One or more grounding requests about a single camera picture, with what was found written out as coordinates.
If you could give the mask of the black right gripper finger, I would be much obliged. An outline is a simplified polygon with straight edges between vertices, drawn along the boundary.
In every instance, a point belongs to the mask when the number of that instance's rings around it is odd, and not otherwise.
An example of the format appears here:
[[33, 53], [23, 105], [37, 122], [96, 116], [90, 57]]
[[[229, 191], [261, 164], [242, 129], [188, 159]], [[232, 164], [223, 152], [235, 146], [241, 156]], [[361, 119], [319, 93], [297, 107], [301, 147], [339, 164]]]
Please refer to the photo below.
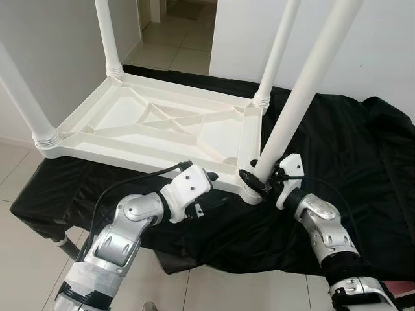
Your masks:
[[254, 174], [251, 172], [247, 172], [246, 170], [239, 170], [238, 175], [243, 181], [243, 183], [246, 184], [249, 189], [253, 190], [255, 193], [267, 193], [268, 192], [268, 185], [266, 183], [263, 183], [259, 178], [257, 178]]

